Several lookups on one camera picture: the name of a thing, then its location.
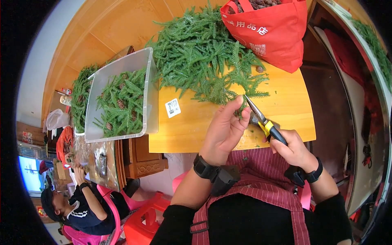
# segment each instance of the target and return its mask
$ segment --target black sleeve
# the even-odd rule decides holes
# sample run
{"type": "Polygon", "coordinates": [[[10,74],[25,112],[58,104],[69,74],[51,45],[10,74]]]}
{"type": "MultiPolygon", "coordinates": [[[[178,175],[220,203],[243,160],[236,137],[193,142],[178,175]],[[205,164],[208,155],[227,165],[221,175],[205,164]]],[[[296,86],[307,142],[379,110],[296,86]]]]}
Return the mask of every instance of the black sleeve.
{"type": "Polygon", "coordinates": [[[163,213],[164,220],[159,226],[150,245],[154,244],[191,244],[192,234],[189,229],[196,210],[170,205],[163,213]]]}
{"type": "Polygon", "coordinates": [[[346,239],[353,241],[345,200],[340,193],[317,204],[314,215],[318,224],[318,244],[337,244],[346,239]]]}

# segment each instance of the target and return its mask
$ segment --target black cap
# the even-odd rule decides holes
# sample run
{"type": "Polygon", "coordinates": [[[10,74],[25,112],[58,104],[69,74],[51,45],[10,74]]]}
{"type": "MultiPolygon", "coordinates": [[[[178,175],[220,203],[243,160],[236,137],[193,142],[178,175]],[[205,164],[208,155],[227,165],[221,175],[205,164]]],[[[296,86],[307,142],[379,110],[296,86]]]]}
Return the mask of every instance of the black cap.
{"type": "Polygon", "coordinates": [[[52,204],[53,200],[53,193],[50,188],[46,188],[41,193],[41,204],[42,208],[44,209],[45,213],[54,221],[60,221],[61,218],[54,212],[54,206],[52,204]]]}

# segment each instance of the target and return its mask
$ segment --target carved wooden drawer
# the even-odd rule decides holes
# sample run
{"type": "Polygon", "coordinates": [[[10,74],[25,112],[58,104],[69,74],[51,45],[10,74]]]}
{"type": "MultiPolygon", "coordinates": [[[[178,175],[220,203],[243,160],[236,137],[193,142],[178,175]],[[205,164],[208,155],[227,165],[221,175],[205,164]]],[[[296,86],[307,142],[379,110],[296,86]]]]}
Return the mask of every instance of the carved wooden drawer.
{"type": "Polygon", "coordinates": [[[162,153],[150,153],[148,135],[122,140],[124,174],[126,178],[140,178],[168,169],[162,153]]]}

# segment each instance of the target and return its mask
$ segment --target clear plastic box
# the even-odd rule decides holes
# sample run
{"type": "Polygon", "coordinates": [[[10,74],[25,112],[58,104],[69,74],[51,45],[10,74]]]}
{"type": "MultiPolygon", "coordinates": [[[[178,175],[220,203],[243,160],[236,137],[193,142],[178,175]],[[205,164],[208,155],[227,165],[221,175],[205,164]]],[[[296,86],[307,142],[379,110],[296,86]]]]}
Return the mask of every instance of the clear plastic box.
{"type": "Polygon", "coordinates": [[[153,49],[151,47],[147,47],[105,65],[95,73],[90,89],[89,101],[87,103],[85,120],[86,143],[102,142],[107,140],[122,140],[140,137],[144,134],[158,133],[158,83],[150,82],[157,74],[155,62],[152,58],[152,52],[153,49]],[[142,131],[137,134],[104,138],[103,129],[93,124],[94,117],[100,120],[101,113],[103,113],[103,108],[96,110],[96,98],[101,95],[102,89],[107,85],[108,81],[113,80],[112,76],[119,75],[124,71],[133,72],[145,67],[147,68],[147,72],[144,85],[142,131]]]}

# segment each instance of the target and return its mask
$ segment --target red tote bag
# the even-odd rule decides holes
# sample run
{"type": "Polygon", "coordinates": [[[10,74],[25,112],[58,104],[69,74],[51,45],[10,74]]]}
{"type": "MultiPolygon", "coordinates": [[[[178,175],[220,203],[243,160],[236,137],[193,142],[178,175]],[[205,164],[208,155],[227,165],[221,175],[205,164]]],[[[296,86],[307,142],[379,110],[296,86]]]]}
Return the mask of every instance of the red tote bag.
{"type": "Polygon", "coordinates": [[[221,9],[222,20],[231,35],[262,59],[293,73],[302,65],[306,31],[305,0],[281,0],[282,4],[254,10],[248,0],[229,1],[221,9]],[[228,14],[232,7],[235,14],[228,14]]]}

